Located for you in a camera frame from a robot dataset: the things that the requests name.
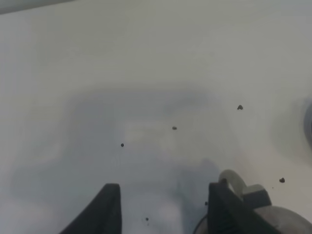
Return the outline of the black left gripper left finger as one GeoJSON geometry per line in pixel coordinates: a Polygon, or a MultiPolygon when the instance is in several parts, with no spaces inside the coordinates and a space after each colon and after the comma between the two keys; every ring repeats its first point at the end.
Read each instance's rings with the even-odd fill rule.
{"type": "Polygon", "coordinates": [[[105,184],[90,204],[61,233],[122,233],[120,185],[105,184]]]}

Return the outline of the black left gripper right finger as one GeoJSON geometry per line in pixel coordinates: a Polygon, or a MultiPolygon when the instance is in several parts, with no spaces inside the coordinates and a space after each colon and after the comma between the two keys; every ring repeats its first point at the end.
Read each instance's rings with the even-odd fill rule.
{"type": "Polygon", "coordinates": [[[280,233],[221,182],[209,185],[207,226],[209,234],[280,233]]]}

